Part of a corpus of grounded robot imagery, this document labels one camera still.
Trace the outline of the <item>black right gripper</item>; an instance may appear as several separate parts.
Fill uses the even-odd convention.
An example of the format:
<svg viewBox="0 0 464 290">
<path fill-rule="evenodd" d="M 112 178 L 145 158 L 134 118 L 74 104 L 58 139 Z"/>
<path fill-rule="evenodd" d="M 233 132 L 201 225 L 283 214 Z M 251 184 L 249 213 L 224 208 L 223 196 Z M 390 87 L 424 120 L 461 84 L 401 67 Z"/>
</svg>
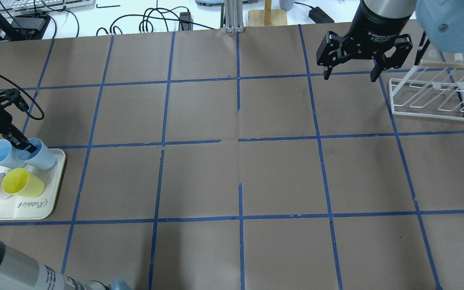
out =
<svg viewBox="0 0 464 290">
<path fill-rule="evenodd" d="M 416 3 L 416 0 L 361 0 L 347 33 L 327 31 L 317 49 L 317 65 L 327 67 L 324 80 L 329 80 L 334 66 L 352 59 L 374 59 L 372 83 L 388 67 L 401 67 L 412 48 L 410 35 L 402 34 L 402 30 Z"/>
</svg>

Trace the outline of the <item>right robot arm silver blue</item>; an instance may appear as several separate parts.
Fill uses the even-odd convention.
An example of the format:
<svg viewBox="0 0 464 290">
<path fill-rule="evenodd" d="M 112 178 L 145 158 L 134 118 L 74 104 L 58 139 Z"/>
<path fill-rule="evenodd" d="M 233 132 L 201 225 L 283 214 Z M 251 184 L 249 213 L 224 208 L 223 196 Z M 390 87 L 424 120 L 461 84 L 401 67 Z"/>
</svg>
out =
<svg viewBox="0 0 464 290">
<path fill-rule="evenodd" d="M 446 53 L 464 53 L 464 0 L 362 0 L 347 34 L 328 31 L 317 49 L 317 65 L 329 79 L 347 61 L 375 60 L 371 81 L 389 68 L 401 68 L 413 43 L 402 30 L 412 15 L 423 29 L 415 61 L 429 45 Z"/>
</svg>

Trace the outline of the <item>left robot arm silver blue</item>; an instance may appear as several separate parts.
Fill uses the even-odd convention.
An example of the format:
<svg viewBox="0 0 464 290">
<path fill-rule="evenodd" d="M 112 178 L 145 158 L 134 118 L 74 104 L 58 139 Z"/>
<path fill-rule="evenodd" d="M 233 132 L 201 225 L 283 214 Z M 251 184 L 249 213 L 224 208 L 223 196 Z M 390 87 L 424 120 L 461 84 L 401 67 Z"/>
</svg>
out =
<svg viewBox="0 0 464 290">
<path fill-rule="evenodd" d="M 0 135 L 5 141 L 0 148 L 0 166 L 10 172 L 0 178 L 0 192 L 8 195 L 37 197 L 44 190 L 38 178 L 24 169 L 28 164 L 48 170 L 55 162 L 50 149 L 40 139 L 27 139 L 12 123 L 6 107 L 14 104 L 27 112 L 28 105 L 19 87 L 0 93 Z M 128 290 L 128 284 L 117 279 L 109 285 L 98 281 L 85 284 L 72 279 L 0 241 L 0 290 Z"/>
</svg>

